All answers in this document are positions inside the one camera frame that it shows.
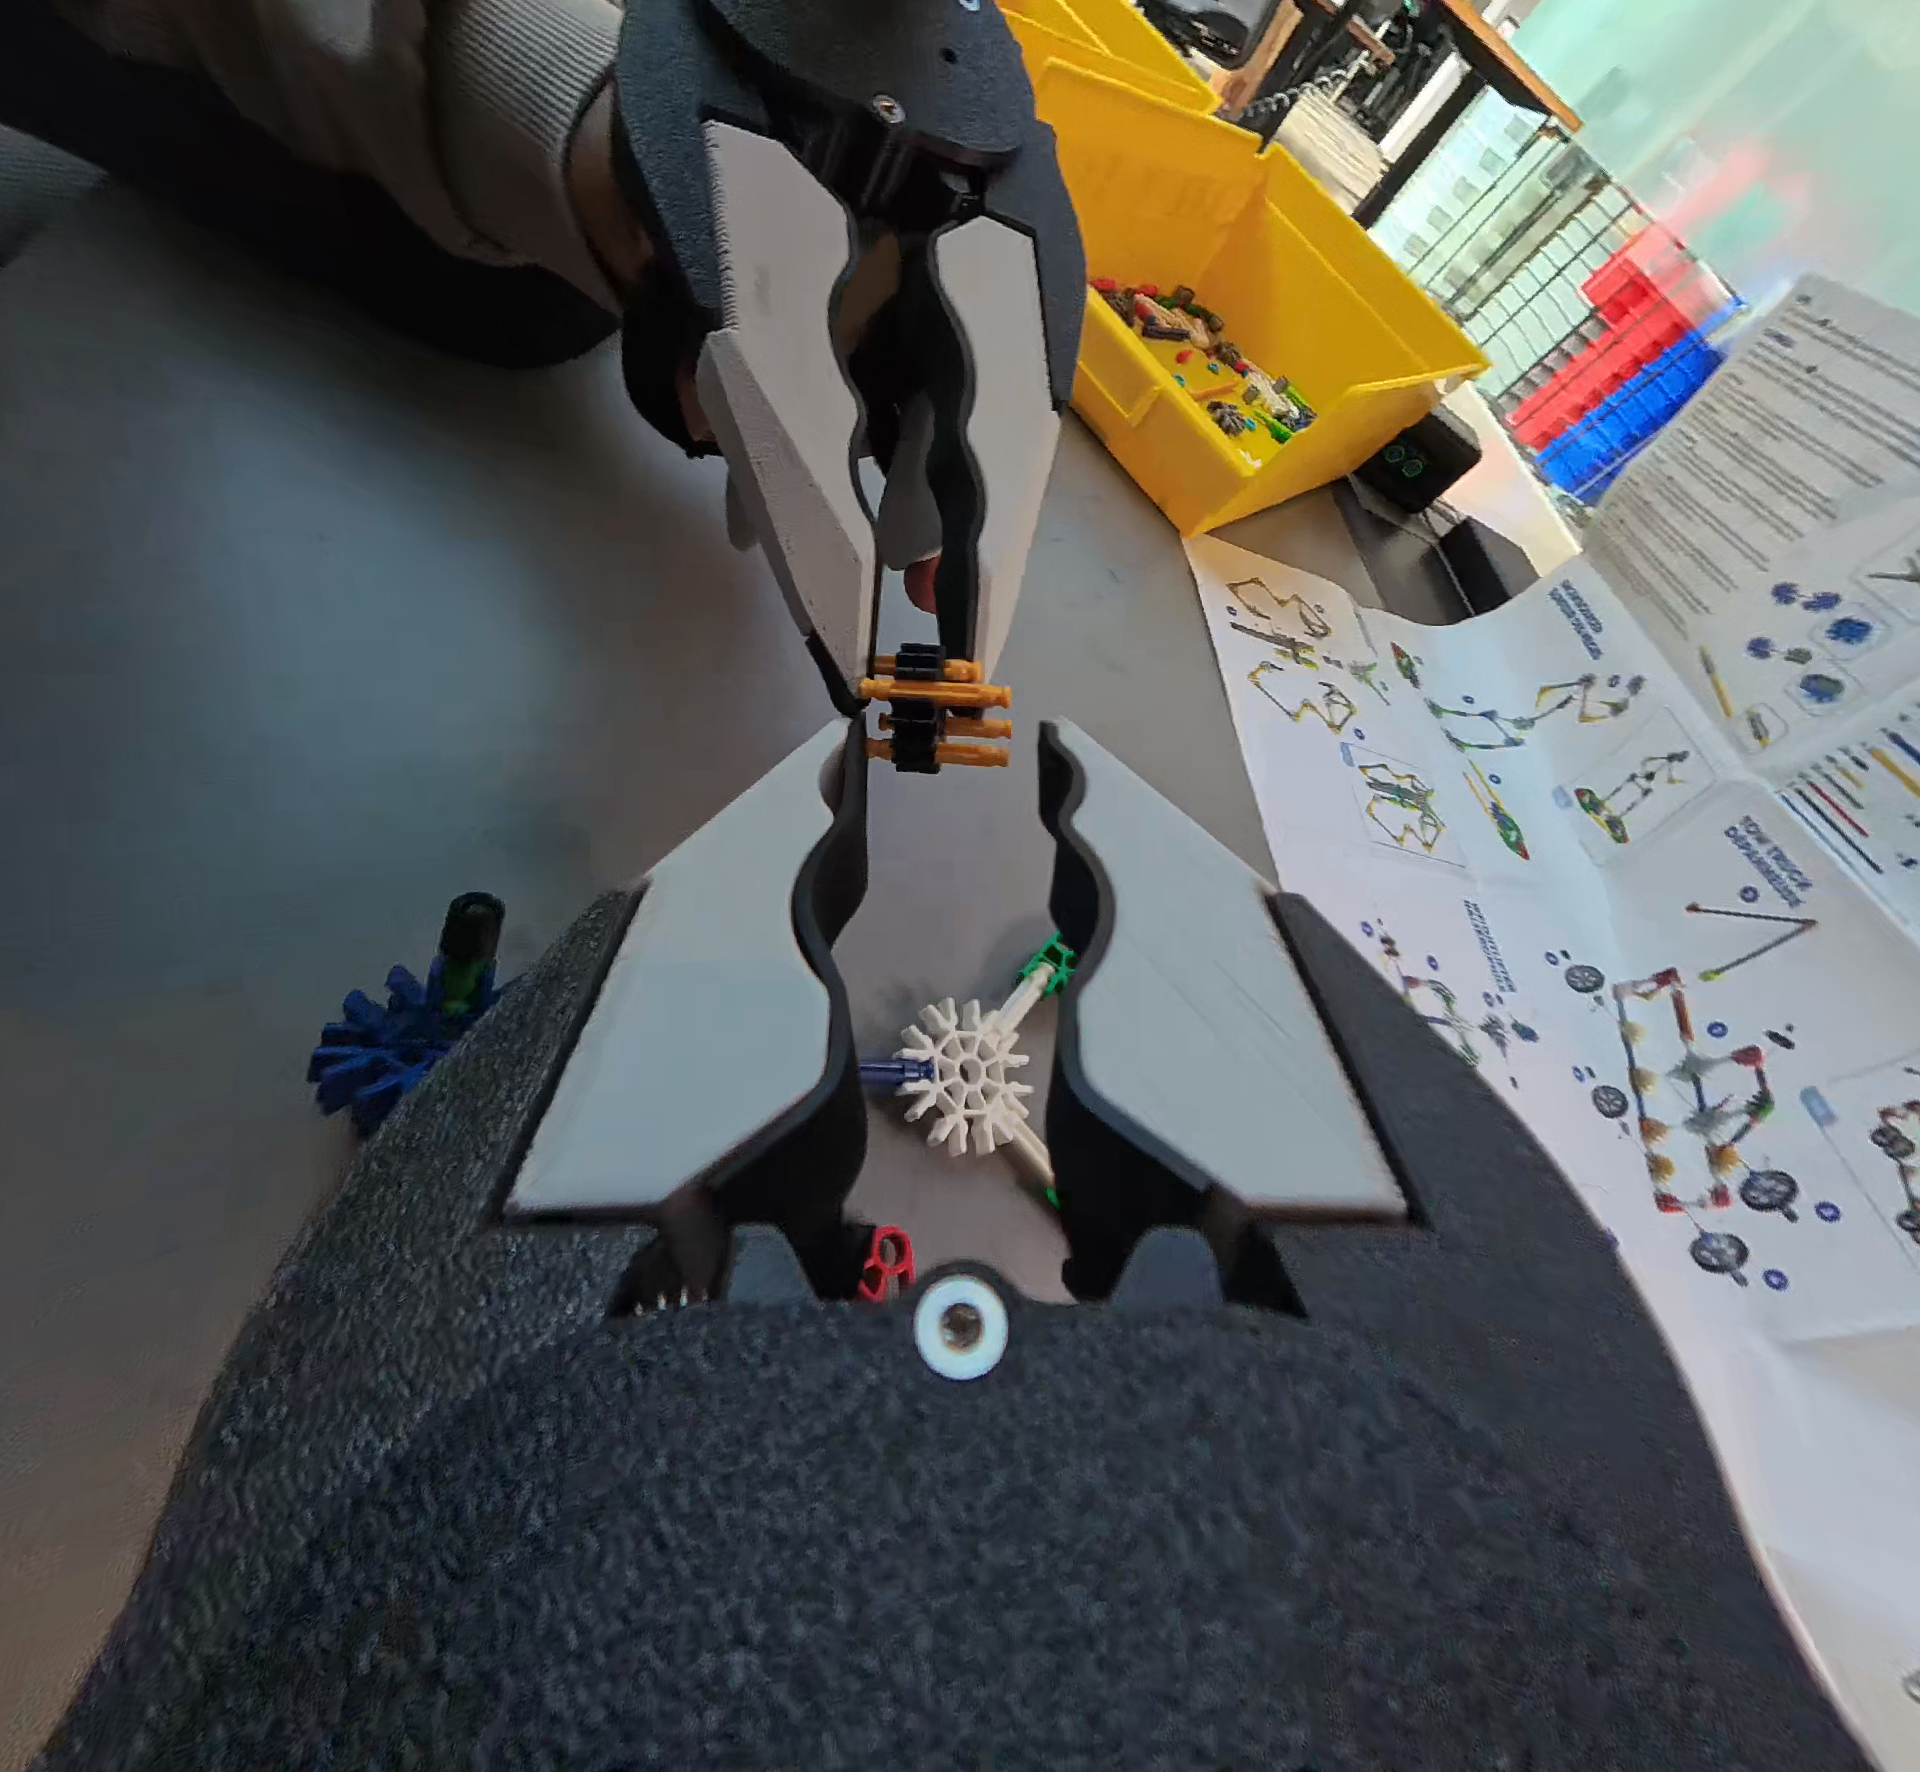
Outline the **colourful rod connector toy model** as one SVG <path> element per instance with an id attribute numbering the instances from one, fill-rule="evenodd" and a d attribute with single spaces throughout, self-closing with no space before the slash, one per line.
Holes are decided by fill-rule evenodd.
<path id="1" fill-rule="evenodd" d="M 381 997 L 342 997 L 342 1015 L 318 1026 L 313 1050 L 305 1055 L 305 1087 L 324 1115 L 343 1110 L 356 1135 L 377 1131 L 427 1073 L 493 1010 L 501 997 L 501 921 L 507 903 L 498 895 L 454 895 L 427 976 L 396 962 Z M 994 1003 L 926 1002 L 899 1030 L 888 1055 L 859 1060 L 859 1087 L 869 1093 L 892 1093 L 903 1118 L 922 1124 L 926 1148 L 951 1158 L 1001 1153 L 1025 1196 L 1049 1213 L 1060 1213 L 1060 1182 L 1025 1108 L 1020 1026 L 1039 1002 L 1067 990 L 1071 966 L 1076 950 L 1053 932 Z"/>

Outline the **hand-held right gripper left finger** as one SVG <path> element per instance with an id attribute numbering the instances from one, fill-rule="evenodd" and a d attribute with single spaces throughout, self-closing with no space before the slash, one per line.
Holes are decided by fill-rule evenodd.
<path id="1" fill-rule="evenodd" d="M 834 942 L 863 888 L 863 731 L 828 724 L 638 882 L 507 1217 L 656 1227 L 684 1284 L 713 1280 L 742 1227 L 775 1227 L 849 1284 L 869 1108 Z"/>

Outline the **black yellow toy wheel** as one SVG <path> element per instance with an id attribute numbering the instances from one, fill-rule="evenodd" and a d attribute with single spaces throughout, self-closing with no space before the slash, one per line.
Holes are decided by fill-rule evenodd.
<path id="1" fill-rule="evenodd" d="M 859 677 L 859 702 L 875 707 L 875 724 L 859 736 L 863 758 L 899 774 L 1009 766 L 1015 691 L 987 682 L 977 660 L 947 655 L 935 643 L 903 643 Z"/>

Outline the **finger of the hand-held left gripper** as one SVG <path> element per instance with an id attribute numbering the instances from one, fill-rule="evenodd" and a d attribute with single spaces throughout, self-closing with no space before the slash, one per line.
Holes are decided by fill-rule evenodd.
<path id="1" fill-rule="evenodd" d="M 939 517 L 935 621 L 994 671 L 1060 441 L 1036 242 L 991 216 L 926 238 L 917 278 L 922 478 Z"/>
<path id="2" fill-rule="evenodd" d="M 775 134 L 708 119 L 718 323 L 692 387 L 727 463 L 734 547 L 759 547 L 838 714 L 859 720 L 875 640 L 863 404 L 834 347 L 854 268 L 849 205 Z"/>

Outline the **black box with green light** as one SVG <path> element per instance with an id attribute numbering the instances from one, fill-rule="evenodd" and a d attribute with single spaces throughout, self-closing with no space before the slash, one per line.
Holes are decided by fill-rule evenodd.
<path id="1" fill-rule="evenodd" d="M 1361 508 L 1382 522 L 1412 522 L 1483 463 L 1479 431 L 1450 407 L 1431 407 L 1382 437 L 1354 473 Z"/>

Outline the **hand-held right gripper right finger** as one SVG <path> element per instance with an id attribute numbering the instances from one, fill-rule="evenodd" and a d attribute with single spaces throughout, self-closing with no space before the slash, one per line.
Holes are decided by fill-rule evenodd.
<path id="1" fill-rule="evenodd" d="M 1275 1227 L 1402 1231 L 1281 888 L 1076 724 L 1039 727 L 1039 814 L 1071 955 L 1041 1110 L 1064 1284 L 1114 1294 L 1184 1231 L 1227 1294 L 1291 1294 Z"/>

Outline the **wooden office table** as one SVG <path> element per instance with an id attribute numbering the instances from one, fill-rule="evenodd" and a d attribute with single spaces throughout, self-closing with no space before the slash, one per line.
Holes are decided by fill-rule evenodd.
<path id="1" fill-rule="evenodd" d="M 1425 0 L 1444 29 L 1450 32 L 1450 53 L 1458 77 L 1449 96 L 1425 114 L 1407 143 L 1389 161 L 1380 184 L 1358 198 L 1354 222 L 1373 228 L 1382 213 L 1406 195 L 1412 174 L 1449 143 L 1455 125 L 1474 110 L 1483 92 L 1500 92 L 1507 105 L 1530 110 L 1543 128 L 1576 134 L 1582 119 L 1562 101 L 1547 77 L 1538 77 L 1524 53 L 1500 32 L 1468 0 Z"/>

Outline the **person's left forearm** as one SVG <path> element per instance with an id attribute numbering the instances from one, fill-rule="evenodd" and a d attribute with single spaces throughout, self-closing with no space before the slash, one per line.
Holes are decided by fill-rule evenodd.
<path id="1" fill-rule="evenodd" d="M 438 247 L 616 301 L 568 186 L 616 0 L 58 5 L 89 37 L 204 77 L 303 161 L 369 179 Z"/>

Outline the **white building instruction sheet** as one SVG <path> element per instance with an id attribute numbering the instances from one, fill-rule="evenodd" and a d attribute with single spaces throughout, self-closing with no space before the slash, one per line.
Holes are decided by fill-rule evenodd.
<path id="1" fill-rule="evenodd" d="M 1281 886 L 1588 1199 L 1798 1630 L 1917 1768 L 1917 313 L 1787 284 L 1483 617 L 1188 566 Z"/>

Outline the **blue plastic bin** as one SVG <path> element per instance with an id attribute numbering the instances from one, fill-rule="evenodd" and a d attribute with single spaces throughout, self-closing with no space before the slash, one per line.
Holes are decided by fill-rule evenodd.
<path id="1" fill-rule="evenodd" d="M 1686 328 L 1648 366 L 1628 376 L 1602 404 L 1576 415 L 1560 437 L 1548 437 L 1532 463 L 1538 478 L 1581 508 L 1617 480 L 1617 473 L 1681 413 L 1681 404 L 1719 371 L 1726 339 L 1744 313 L 1744 297 L 1733 293 L 1707 318 Z"/>

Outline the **red plastic bin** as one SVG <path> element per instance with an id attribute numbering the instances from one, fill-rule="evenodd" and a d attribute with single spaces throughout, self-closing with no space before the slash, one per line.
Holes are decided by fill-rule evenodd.
<path id="1" fill-rule="evenodd" d="M 1547 378 L 1502 413 L 1507 437 L 1547 452 L 1615 393 L 1631 387 L 1674 346 L 1719 328 L 1744 297 L 1664 222 L 1642 222 L 1591 278 L 1570 355 L 1547 358 Z"/>

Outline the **pile of small building parts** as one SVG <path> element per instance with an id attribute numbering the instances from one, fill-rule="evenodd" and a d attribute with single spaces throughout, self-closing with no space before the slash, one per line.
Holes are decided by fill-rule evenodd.
<path id="1" fill-rule="evenodd" d="M 1089 288 L 1242 460 L 1265 463 L 1317 427 L 1312 402 L 1249 358 L 1227 318 L 1188 284 L 1096 278 Z"/>

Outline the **person's left hand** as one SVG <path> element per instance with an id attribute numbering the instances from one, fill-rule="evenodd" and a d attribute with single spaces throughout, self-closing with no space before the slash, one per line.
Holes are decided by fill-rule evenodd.
<path id="1" fill-rule="evenodd" d="M 611 80 L 600 80 L 568 142 L 562 179 L 600 288 L 623 310 L 650 262 L 650 238 L 623 190 L 611 143 Z"/>

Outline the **black flat box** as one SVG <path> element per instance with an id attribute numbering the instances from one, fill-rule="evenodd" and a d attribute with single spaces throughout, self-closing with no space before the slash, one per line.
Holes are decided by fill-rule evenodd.
<path id="1" fill-rule="evenodd" d="M 1436 556 L 1463 617 L 1485 617 L 1543 581 L 1530 547 L 1474 517 L 1458 517 L 1449 530 L 1440 530 Z"/>

